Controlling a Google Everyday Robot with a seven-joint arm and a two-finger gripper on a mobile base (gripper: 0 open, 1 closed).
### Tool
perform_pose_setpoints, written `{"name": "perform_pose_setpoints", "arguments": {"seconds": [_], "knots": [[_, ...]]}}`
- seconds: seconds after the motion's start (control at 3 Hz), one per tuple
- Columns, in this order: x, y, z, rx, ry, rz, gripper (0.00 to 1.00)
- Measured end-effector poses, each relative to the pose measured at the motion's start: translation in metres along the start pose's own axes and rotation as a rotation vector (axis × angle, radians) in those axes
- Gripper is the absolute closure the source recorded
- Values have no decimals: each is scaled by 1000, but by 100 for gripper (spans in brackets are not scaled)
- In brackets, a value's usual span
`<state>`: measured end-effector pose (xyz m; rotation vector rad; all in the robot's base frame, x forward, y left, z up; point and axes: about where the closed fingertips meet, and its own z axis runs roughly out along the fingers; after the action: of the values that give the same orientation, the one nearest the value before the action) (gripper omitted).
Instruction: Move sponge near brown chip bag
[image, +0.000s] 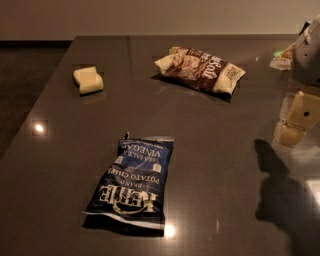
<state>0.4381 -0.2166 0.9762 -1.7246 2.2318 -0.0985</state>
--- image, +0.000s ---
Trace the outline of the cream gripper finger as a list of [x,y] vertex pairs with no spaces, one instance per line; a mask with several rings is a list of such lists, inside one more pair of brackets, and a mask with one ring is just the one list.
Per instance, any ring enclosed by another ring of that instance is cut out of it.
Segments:
[[296,146],[306,135],[304,131],[288,127],[287,125],[279,122],[274,130],[274,140],[285,146]]

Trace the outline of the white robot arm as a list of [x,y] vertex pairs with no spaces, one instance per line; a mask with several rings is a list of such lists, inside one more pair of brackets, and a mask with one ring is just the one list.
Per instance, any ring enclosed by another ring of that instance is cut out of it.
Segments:
[[274,138],[296,146],[320,121],[320,15],[304,24],[297,40],[274,57],[270,67],[292,73],[295,91],[283,99]]

